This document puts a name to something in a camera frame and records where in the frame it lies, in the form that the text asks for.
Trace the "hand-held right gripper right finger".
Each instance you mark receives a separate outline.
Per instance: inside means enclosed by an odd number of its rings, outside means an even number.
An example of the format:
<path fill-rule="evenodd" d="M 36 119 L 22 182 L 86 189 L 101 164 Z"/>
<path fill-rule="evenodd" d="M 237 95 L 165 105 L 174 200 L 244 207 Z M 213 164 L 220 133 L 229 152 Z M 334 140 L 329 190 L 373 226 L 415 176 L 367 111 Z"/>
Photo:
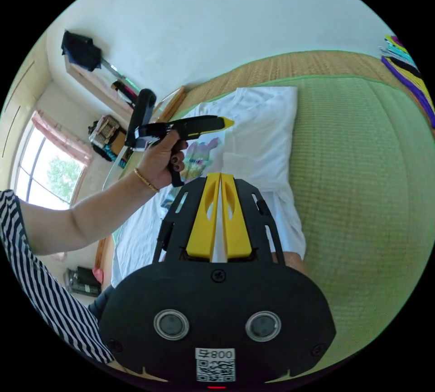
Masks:
<path fill-rule="evenodd" d="M 235 179 L 221 174 L 223 243 L 227 258 L 248 258 L 252 248 Z"/>

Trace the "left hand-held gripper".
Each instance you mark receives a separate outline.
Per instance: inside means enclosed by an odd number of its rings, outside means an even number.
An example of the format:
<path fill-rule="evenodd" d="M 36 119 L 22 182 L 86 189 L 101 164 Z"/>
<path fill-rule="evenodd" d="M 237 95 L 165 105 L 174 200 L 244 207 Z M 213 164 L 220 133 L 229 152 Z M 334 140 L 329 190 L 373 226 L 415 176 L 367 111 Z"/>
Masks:
<path fill-rule="evenodd" d="M 148 147 L 159 144 L 168 133 L 177 131 L 181 141 L 198 139 L 202 134 L 214 133 L 229 129 L 234 126 L 234 121 L 216 115 L 194 116 L 169 122 L 156 122 L 141 125 L 135 129 L 135 151 L 145 151 Z M 179 151 L 177 145 L 171 149 L 167 170 L 171 176 L 171 184 L 174 187 L 182 187 L 184 181 L 180 177 L 180 169 L 174 168 L 174 157 Z M 155 186 L 146 179 L 138 169 L 135 169 L 136 176 L 148 188 Z"/>

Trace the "person's left hand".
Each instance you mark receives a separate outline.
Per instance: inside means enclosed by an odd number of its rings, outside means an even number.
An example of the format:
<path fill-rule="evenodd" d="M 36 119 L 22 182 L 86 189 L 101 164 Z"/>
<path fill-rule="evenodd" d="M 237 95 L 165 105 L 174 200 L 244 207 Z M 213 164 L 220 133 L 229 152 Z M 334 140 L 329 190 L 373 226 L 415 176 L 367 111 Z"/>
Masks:
<path fill-rule="evenodd" d="M 138 177 L 154 192 L 172 184 L 172 172 L 184 169 L 183 151 L 187 142 L 180 139 L 177 131 L 170 131 L 158 144 L 151 146 L 137 166 Z"/>

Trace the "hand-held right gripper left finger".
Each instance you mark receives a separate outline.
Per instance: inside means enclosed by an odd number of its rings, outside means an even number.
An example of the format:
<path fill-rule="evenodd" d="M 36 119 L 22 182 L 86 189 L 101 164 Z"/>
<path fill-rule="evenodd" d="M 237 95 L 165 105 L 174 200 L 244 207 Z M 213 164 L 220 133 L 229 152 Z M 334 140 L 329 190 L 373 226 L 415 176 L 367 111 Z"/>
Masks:
<path fill-rule="evenodd" d="M 200 181 L 199 205 L 186 248 L 190 258 L 213 257 L 220 178 L 220 173 L 211 173 L 197 179 Z"/>

